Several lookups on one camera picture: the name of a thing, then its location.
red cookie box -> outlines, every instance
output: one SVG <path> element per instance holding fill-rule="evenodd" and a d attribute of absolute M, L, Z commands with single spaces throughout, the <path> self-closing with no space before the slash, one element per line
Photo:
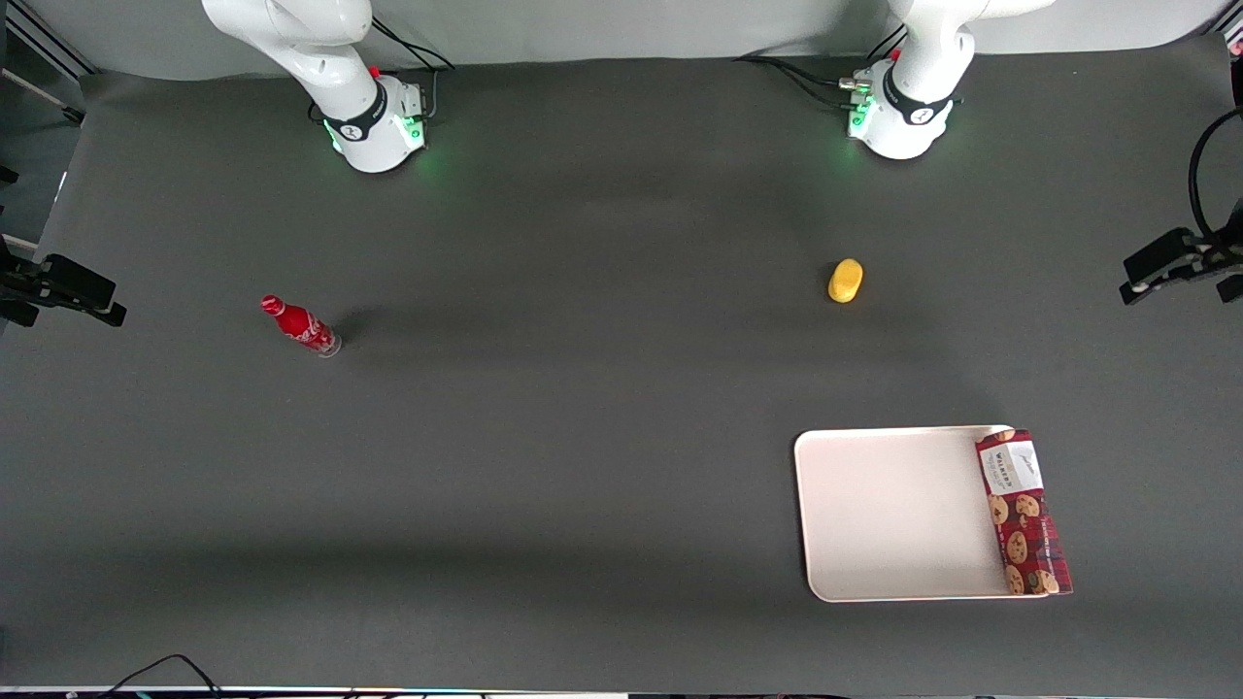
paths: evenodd
<path fill-rule="evenodd" d="M 1044 504 L 1032 434 L 1009 429 L 976 444 L 997 526 L 1006 581 L 1014 595 L 1070 595 L 1070 570 Z"/>

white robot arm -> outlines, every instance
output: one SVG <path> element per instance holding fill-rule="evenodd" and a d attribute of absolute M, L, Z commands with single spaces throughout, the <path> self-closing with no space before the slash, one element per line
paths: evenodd
<path fill-rule="evenodd" d="M 963 25 L 1011 17 L 1054 0 L 889 0 L 910 32 L 901 57 L 889 57 L 855 73 L 881 86 L 860 97 L 849 134 L 876 153 L 899 160 L 922 154 L 945 133 L 953 88 L 976 55 L 976 37 Z"/>
<path fill-rule="evenodd" d="M 302 83 L 333 147 L 355 169 L 389 170 L 423 148 L 419 88 L 373 76 L 352 46 L 372 27 L 369 0 L 203 0 L 203 9 L 216 29 Z"/>

red bottle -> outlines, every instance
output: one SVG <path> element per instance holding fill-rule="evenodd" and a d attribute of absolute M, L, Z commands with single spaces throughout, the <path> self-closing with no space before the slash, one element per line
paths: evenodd
<path fill-rule="evenodd" d="M 301 306 L 290 306 L 276 296 L 264 296 L 259 303 L 264 312 L 276 318 L 281 332 L 297 341 L 307 350 L 314 350 L 321 357 L 328 358 L 341 350 L 341 337 L 332 328 L 311 315 Z"/>

bottle label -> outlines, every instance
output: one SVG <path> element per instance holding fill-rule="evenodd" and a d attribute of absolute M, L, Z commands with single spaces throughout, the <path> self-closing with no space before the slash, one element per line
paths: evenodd
<path fill-rule="evenodd" d="M 326 352 L 329 347 L 332 347 L 332 343 L 336 340 L 336 337 L 332 333 L 332 328 L 319 322 L 319 318 L 314 317 L 314 315 L 310 312 L 307 312 L 307 320 L 310 321 L 310 323 L 307 325 L 307 328 L 302 331 L 301 335 L 290 335 L 290 333 L 285 335 L 297 341 L 307 350 L 314 350 L 316 352 Z"/>

yellow object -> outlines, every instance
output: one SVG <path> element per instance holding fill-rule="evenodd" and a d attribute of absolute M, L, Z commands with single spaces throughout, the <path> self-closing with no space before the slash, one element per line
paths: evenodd
<path fill-rule="evenodd" d="M 859 292 L 863 284 L 863 265 L 858 260 L 846 257 L 838 264 L 829 279 L 829 299 L 838 303 L 854 301 L 854 295 Z"/>

